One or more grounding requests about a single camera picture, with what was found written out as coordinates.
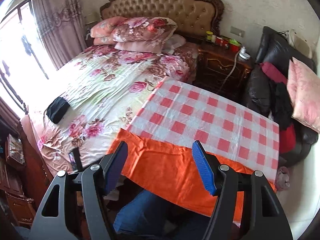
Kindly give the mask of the black pants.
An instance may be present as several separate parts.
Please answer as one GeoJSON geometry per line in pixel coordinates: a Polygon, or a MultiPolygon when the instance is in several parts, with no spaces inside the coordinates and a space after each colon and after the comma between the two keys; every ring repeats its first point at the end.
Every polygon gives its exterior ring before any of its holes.
{"type": "Polygon", "coordinates": [[[58,124],[68,111],[70,104],[62,97],[57,97],[47,108],[46,115],[54,124],[58,124]]]}

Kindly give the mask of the orange cloth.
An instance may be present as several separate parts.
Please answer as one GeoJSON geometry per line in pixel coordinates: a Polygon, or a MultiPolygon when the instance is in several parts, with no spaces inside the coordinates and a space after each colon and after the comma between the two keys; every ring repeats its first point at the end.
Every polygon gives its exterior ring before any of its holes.
{"type": "Polygon", "coordinates": [[[270,184],[274,184],[279,157],[277,128],[261,132],[240,128],[235,133],[221,129],[212,134],[198,130],[191,137],[175,132],[161,134],[164,139],[147,132],[136,135],[120,129],[108,153],[125,141],[129,153],[122,175],[180,207],[210,216],[217,200],[205,190],[193,160],[191,147],[195,140],[236,172],[250,174],[261,170],[270,184]]]}

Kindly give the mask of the blue jeans leg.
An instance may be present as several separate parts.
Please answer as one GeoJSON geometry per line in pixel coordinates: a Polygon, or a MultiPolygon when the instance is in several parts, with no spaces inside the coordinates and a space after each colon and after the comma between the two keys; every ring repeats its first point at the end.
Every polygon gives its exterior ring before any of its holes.
{"type": "Polygon", "coordinates": [[[188,211],[165,231],[175,205],[143,190],[118,212],[113,228],[122,239],[201,239],[207,230],[209,217],[188,211]]]}

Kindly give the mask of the wooden dresser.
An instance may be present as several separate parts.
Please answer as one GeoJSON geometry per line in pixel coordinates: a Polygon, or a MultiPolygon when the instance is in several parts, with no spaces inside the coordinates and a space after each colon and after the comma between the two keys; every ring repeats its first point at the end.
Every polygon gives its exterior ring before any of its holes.
{"type": "Polygon", "coordinates": [[[52,182],[39,149],[18,123],[13,130],[1,120],[1,208],[14,225],[31,228],[41,200],[52,182]],[[9,137],[18,141],[25,163],[9,158],[9,137]]]}

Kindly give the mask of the floral bed sheet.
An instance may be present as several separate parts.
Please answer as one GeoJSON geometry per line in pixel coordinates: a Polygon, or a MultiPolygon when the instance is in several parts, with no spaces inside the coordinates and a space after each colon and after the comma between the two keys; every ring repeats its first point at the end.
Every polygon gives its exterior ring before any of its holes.
{"type": "Polygon", "coordinates": [[[29,118],[36,146],[51,174],[72,172],[69,153],[74,148],[83,166],[99,160],[164,78],[188,82],[195,76],[198,50],[190,42],[172,55],[92,46],[41,84],[29,101],[29,118]],[[46,111],[59,96],[70,107],[54,124],[46,111]]]}

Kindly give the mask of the red white checkered cloth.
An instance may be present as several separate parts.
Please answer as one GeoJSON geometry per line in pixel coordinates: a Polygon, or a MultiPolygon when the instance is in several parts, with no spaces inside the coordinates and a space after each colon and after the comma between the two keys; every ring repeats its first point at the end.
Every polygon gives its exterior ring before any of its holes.
{"type": "Polygon", "coordinates": [[[153,91],[127,130],[141,137],[206,152],[260,170],[274,182],[279,158],[279,126],[234,101],[166,78],[153,91]]]}

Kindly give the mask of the pink pillow on bed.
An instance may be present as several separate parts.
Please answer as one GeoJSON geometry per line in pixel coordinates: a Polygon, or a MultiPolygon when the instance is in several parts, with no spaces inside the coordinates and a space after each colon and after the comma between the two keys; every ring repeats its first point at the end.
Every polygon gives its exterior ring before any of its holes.
{"type": "Polygon", "coordinates": [[[160,54],[162,52],[163,44],[164,42],[161,40],[118,42],[114,48],[117,50],[160,54]]]}

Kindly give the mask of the floral folded quilt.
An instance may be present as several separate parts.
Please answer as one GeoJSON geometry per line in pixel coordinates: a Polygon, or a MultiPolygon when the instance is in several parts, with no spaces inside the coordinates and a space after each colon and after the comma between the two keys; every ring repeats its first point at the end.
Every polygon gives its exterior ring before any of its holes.
{"type": "Polygon", "coordinates": [[[166,40],[172,37],[177,23],[166,17],[116,16],[91,28],[95,45],[116,45],[118,42],[166,40]]]}

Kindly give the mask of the white pillow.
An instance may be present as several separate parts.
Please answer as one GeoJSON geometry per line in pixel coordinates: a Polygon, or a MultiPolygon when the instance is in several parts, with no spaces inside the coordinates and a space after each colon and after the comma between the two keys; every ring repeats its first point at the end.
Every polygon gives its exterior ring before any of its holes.
{"type": "Polygon", "coordinates": [[[178,34],[172,35],[171,38],[165,41],[162,53],[172,55],[175,52],[175,49],[183,46],[186,43],[186,39],[178,34]]]}

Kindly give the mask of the dark wooden nightstand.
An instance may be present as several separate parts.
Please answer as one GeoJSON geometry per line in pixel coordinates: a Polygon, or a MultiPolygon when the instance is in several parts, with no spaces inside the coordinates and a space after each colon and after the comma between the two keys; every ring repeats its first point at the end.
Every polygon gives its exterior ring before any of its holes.
{"type": "Polygon", "coordinates": [[[244,60],[230,50],[202,42],[193,85],[240,103],[252,69],[251,59],[244,60]]]}

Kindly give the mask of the white round device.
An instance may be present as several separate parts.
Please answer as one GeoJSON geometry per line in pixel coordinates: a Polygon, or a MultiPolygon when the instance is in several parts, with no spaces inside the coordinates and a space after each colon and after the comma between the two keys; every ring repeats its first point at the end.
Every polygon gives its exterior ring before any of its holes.
{"type": "Polygon", "coordinates": [[[241,47],[239,51],[239,56],[244,60],[249,60],[251,58],[251,56],[246,52],[245,47],[241,47]]]}

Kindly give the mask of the pink curtain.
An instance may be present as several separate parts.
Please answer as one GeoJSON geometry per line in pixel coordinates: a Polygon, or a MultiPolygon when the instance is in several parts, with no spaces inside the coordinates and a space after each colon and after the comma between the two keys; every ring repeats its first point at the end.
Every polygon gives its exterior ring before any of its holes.
{"type": "Polygon", "coordinates": [[[31,0],[41,41],[60,69],[85,48],[80,0],[31,0]]]}

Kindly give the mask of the red container on nightstand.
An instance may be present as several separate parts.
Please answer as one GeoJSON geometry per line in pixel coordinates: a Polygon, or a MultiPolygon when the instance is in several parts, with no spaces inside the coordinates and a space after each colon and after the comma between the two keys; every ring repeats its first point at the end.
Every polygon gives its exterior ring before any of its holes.
{"type": "Polygon", "coordinates": [[[234,53],[237,53],[241,49],[241,43],[235,39],[220,36],[216,37],[215,44],[222,48],[228,49],[234,53]]]}

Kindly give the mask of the yellow lid jar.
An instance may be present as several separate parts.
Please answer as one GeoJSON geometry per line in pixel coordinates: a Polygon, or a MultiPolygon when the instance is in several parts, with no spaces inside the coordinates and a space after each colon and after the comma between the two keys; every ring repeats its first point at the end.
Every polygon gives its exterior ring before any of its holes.
{"type": "Polygon", "coordinates": [[[211,41],[212,40],[212,35],[213,35],[213,32],[211,31],[206,31],[206,40],[207,41],[211,41]]]}

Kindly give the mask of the tufted wooden headboard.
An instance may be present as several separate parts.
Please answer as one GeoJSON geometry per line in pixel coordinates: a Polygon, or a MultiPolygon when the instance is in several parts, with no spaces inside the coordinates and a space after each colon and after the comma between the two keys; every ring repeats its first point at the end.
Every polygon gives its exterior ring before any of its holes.
{"type": "Polygon", "coordinates": [[[200,37],[207,31],[220,35],[223,11],[221,0],[109,0],[100,7],[103,20],[114,16],[166,17],[177,24],[177,32],[200,37]]]}

